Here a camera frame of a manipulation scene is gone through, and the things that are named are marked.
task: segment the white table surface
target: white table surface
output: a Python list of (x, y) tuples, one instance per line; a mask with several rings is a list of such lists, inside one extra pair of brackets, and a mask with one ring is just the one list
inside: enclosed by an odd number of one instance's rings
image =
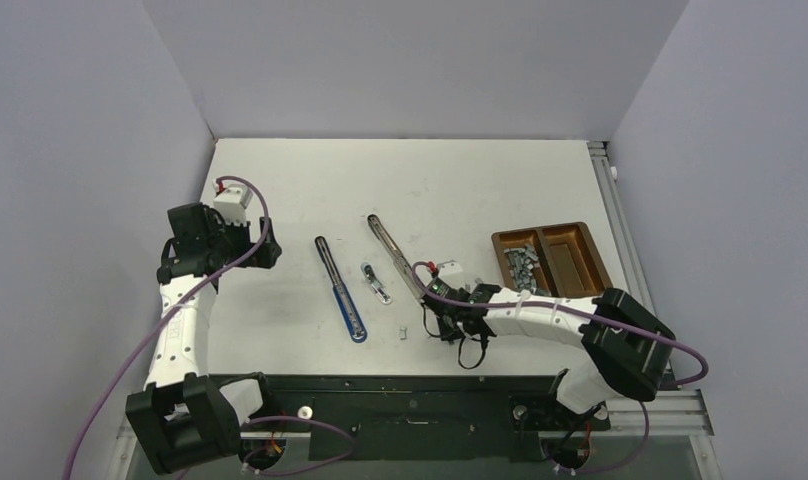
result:
[[(209, 179), (237, 175), (265, 195), (283, 255), (272, 270), (221, 279), (210, 321), (209, 371), (314, 375), (553, 375), (583, 360), (570, 347), (520, 337), (490, 342), (476, 370), (457, 347), (429, 338), (422, 310), (369, 230), (375, 213), (407, 259), (454, 259), (502, 284), (491, 235), (586, 222), (616, 287), (616, 244), (584, 142), (527, 140), (220, 140)], [(210, 203), (209, 185), (201, 200)], [(262, 209), (249, 208), (254, 219)], [(313, 239), (324, 235), (368, 331), (353, 343)], [(393, 303), (369, 290), (371, 263)], [(407, 340), (399, 328), (407, 327)], [(436, 331), (429, 316), (428, 326)], [(477, 360), (467, 342), (463, 361)]]

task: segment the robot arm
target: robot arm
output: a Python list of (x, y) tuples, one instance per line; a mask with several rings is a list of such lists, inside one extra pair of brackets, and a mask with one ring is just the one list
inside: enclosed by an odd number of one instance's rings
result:
[[(219, 188), (213, 208), (195, 203), (169, 210), (174, 238), (157, 270), (163, 314), (250, 250), (249, 200), (247, 187), (231, 185)], [(280, 254), (269, 228), (262, 246), (239, 266), (272, 268)], [(240, 425), (263, 405), (262, 374), (222, 383), (208, 376), (207, 333), (217, 292), (218, 280), (181, 306), (160, 332), (144, 391), (127, 397), (127, 418), (159, 474), (235, 455)]]
[(523, 302), (538, 301), (563, 304), (581, 313), (607, 317), (675, 340), (671, 330), (622, 290), (608, 288), (598, 297), (561, 299), (480, 284), (469, 293), (465, 289), (455, 290), (436, 276), (428, 288), (443, 298), (469, 304), (514, 305), (454, 307), (425, 296), (425, 305), (437, 315), (443, 339), (453, 341), (465, 334), (479, 335), (485, 347), (489, 337), (523, 335), (585, 350), (589, 360), (558, 377), (557, 400), (574, 413), (587, 412), (611, 398), (646, 402), (657, 395), (671, 347), (556, 307), (521, 306)]

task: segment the gray wall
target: gray wall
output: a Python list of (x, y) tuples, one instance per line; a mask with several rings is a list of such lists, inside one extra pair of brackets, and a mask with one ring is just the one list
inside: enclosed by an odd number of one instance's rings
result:
[[(211, 154), (140, 3), (53, 3), (0, 2), (0, 479), (60, 474), (157, 319), (165, 211), (197, 196)], [(103, 478), (143, 368), (99, 417), (76, 478)]]
[(217, 136), (606, 139), (687, 0), (146, 0)]
[(808, 478), (808, 2), (692, 0), (610, 153), (726, 478)]

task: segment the white screw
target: white screw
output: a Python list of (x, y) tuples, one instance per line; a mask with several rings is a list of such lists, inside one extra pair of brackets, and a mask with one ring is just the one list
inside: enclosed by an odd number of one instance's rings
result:
[(599, 420), (607, 420), (607, 407), (601, 407), (593, 416)]
[(298, 418), (303, 418), (305, 420), (313, 418), (313, 409), (304, 405), (298, 409)]

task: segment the metal frame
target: metal frame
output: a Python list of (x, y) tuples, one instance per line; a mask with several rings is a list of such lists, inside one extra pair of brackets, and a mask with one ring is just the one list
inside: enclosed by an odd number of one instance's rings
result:
[[(625, 220), (625, 213), (616, 189), (614, 174), (606, 155), (603, 142), (588, 142), (590, 159), (604, 201), (605, 211), (613, 232), (619, 259), (624, 270), (628, 291), (649, 311), (654, 312), (651, 294), (639, 262), (633, 238)], [(640, 436), (644, 419), (639, 404), (631, 400), (612, 400), (607, 403), (611, 430), (597, 435), (619, 437)], [(651, 423), (651, 435), (688, 436), (695, 455), (696, 465), (704, 480), (721, 480), (722, 475), (710, 442), (713, 428), (700, 391), (659, 392), (658, 398), (647, 404)], [(243, 440), (255, 440), (270, 433), (243, 432)], [(309, 433), (286, 432), (278, 437), (309, 441)], [(547, 432), (540, 436), (549, 436)], [(127, 477), (136, 437), (125, 419), (117, 436), (107, 478), (123, 480)]]
[[(592, 161), (595, 177), (598, 180), (598, 186), (601, 190), (601, 198), (604, 200), (604, 209), (607, 212), (610, 228), (613, 231), (613, 240), (616, 242), (619, 260), (625, 272), (625, 280), (628, 282), (628, 292), (634, 296), (634, 298), (640, 300), (650, 312), (655, 313), (651, 293), (649, 292), (648, 284), (645, 280), (645, 274), (643, 274), (642, 265), (640, 265), (634, 239), (631, 236), (631, 231), (625, 219), (625, 211), (622, 209), (619, 192), (616, 189), (614, 169), (610, 165), (610, 159), (607, 156), (607, 145), (604, 142), (587, 142), (587, 148), (590, 152), (590, 160)], [(664, 398), (678, 397), (678, 395), (670, 396), (672, 393), (688, 394), (694, 397), (692, 402), (681, 405), (666, 400), (664, 404), (667, 407), (671, 407), (671, 409), (664, 407), (664, 409), (658, 411), (657, 414), (653, 413), (658, 409), (658, 405), (656, 404)], [(613, 407), (618, 408), (618, 402), (608, 402), (608, 406), (611, 404)], [(719, 462), (716, 459), (713, 445), (710, 442), (710, 436), (713, 435), (713, 427), (711, 426), (710, 415), (704, 405), (700, 390), (666, 392), (665, 396), (664, 392), (660, 392), (658, 399), (647, 406), (649, 408), (649, 418), (652, 419), (651, 432), (653, 434), (689, 435), (701, 478), (703, 480), (722, 479)], [(635, 418), (636, 410), (633, 411), (633, 414), (630, 412), (630, 409), (624, 412), (613, 412), (617, 413), (615, 418), (611, 415), (611, 423), (614, 425), (613, 430), (619, 432), (619, 427), (621, 426), (623, 430), (635, 430), (639, 428), (635, 434), (642, 432), (642, 415), (639, 414), (639, 425), (637, 425)], [(613, 431), (603, 433), (603, 435), (606, 434), (613, 434)]]

